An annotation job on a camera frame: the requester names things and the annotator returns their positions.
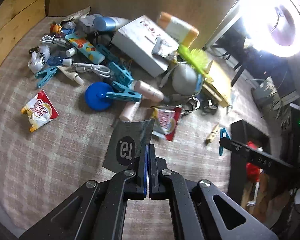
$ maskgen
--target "plaid fabric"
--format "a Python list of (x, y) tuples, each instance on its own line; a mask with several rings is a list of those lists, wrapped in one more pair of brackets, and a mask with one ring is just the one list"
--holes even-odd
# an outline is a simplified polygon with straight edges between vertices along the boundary
[[(59, 117), (30, 133), (22, 107), (39, 91), (37, 80), (27, 62), (28, 50), (39, 44), (49, 31), (49, 17), (39, 22), (13, 48), (0, 67), (0, 200), (17, 226), (29, 228), (89, 179), (104, 181), (113, 173), (102, 168), (113, 128), (111, 125), (124, 107), (120, 101), (105, 112), (95, 112), (84, 101), (84, 92), (100, 79), (83, 73), (82, 87), (59, 73), (43, 89)], [(234, 76), (227, 66), (225, 70)], [(135, 79), (150, 84), (155, 80), (141, 68), (132, 69)], [(242, 78), (235, 85), (238, 98), (226, 117), (225, 109), (215, 115), (198, 110), (184, 116), (173, 142), (152, 139), (156, 154), (166, 159), (168, 167), (186, 179), (210, 179), (226, 191), (230, 154), (218, 154), (218, 137), (209, 145), (204, 140), (214, 125), (229, 127), (245, 119), (265, 134), (268, 128), (253, 103), (250, 87)], [(148, 114), (141, 107), (136, 116)], [(174, 239), (168, 201), (128, 201), (123, 239)]]

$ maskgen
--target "white cardboard box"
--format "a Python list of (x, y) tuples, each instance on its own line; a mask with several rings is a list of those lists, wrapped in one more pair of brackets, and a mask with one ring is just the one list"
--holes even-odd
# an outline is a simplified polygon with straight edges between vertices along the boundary
[(113, 36), (112, 43), (137, 62), (151, 76), (165, 72), (169, 62), (161, 56), (153, 56), (152, 49), (157, 36), (167, 41), (171, 51), (179, 44), (146, 15), (120, 28)]

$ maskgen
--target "glowing ring lamp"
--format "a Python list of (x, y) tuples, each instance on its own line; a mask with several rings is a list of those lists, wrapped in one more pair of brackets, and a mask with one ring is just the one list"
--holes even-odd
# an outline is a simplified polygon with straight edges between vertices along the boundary
[[(275, 7), (279, 6), (288, 10), (295, 26), (295, 38), (289, 46), (276, 43), (269, 31), (269, 24), (274, 26), (277, 21)], [(300, 15), (290, 0), (242, 0), (240, 11), (253, 47), (279, 57), (290, 57), (300, 51)]]

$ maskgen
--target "white tube cap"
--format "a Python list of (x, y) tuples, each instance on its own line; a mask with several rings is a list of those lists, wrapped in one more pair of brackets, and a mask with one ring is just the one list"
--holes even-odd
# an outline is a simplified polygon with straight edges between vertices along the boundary
[(73, 80), (76, 81), (80, 86), (82, 86), (84, 83), (83, 79), (79, 76), (76, 76)]
[(66, 51), (66, 55), (67, 57), (72, 57), (74, 54), (76, 54), (78, 52), (78, 50), (76, 48), (71, 48), (71, 49), (68, 49)]
[(70, 59), (70, 58), (64, 58), (62, 60), (62, 65), (63, 66), (71, 66), (72, 65), (72, 59)]

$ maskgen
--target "coiled white cable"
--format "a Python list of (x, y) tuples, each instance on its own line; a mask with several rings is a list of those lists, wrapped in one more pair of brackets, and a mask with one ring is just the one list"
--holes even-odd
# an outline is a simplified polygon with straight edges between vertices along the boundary
[(93, 72), (100, 77), (110, 77), (110, 68), (108, 68), (107, 66), (86, 63), (73, 63), (73, 66), (75, 67), (75, 70), (79, 73)]
[(40, 41), (44, 44), (57, 44), (67, 49), (71, 46), (71, 44), (65, 39), (52, 37), (47, 34), (45, 34)]

